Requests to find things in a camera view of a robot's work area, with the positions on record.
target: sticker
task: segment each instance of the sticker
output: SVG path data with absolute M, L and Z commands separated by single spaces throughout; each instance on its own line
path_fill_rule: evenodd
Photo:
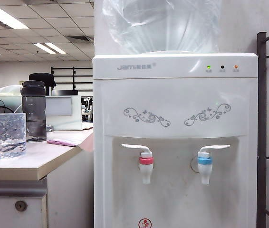
M 139 221 L 139 228 L 152 228 L 152 222 L 148 218 Z

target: tap handle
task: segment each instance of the tap handle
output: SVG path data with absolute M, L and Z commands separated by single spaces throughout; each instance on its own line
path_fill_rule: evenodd
M 200 151 L 198 152 L 198 157 L 202 158 L 209 158 L 210 153 L 208 150 L 218 150 L 218 149 L 225 149 L 229 148 L 231 145 L 212 145 L 212 146 L 203 146 Z
M 213 145 L 213 146 L 203 146 L 200 149 L 200 152 L 207 152 L 209 149 L 225 149 L 225 148 L 229 148 L 231 145 Z
M 153 153 L 149 150 L 147 146 L 142 145 L 130 145 L 130 144 L 121 144 L 123 147 L 130 148 L 130 149 L 139 149 L 141 152 L 142 158 L 152 158 Z

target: cable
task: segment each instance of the cable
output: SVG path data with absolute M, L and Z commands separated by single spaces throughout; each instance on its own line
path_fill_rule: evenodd
M 0 101 L 3 103 L 3 106 L 5 107 L 3 113 L 6 113 L 6 105 L 5 105 L 5 103 L 4 103 L 2 100 L 0 100 Z
M 21 104 L 20 106 L 18 106 L 18 108 L 15 109 L 15 111 L 14 111 L 13 113 L 16 113 L 16 111 L 17 111 L 20 107 L 22 107 L 22 104 Z
M 5 111 L 6 111 L 6 109 L 8 109 L 10 112 L 12 112 L 13 113 L 13 110 L 12 109 L 10 109 L 10 108 L 8 108 L 8 107 L 5 107 L 5 106 L 0 106 L 0 108 L 4 108 L 5 109 Z
M 8 110 L 10 110 L 11 112 L 13 112 L 13 110 L 12 109 L 10 109 L 10 108 L 8 108 L 6 105 L 5 105 L 5 103 L 2 101 L 2 100 L 0 100 L 1 102 L 2 102 L 2 104 L 3 104 L 3 106 L 0 106 L 0 108 L 4 108 L 4 111 L 3 111 L 3 113 L 6 113 L 6 109 L 8 109 Z

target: bottle lid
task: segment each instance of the bottle lid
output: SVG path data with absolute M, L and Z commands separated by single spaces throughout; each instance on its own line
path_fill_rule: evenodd
M 140 157 L 139 163 L 141 165 L 151 165 L 154 163 L 154 158 L 142 158 L 142 157 Z
M 209 157 L 209 158 L 198 157 L 197 162 L 198 162 L 198 164 L 201 164 L 201 165 L 211 165 L 212 164 L 212 157 Z
M 45 96 L 45 84 L 42 81 L 29 80 L 23 83 L 22 96 Z

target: gray water bottle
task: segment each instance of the gray water bottle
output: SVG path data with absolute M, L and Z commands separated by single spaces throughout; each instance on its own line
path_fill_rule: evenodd
M 33 80 L 24 82 L 21 95 L 22 110 L 27 120 L 27 142 L 45 141 L 47 131 L 44 83 Z

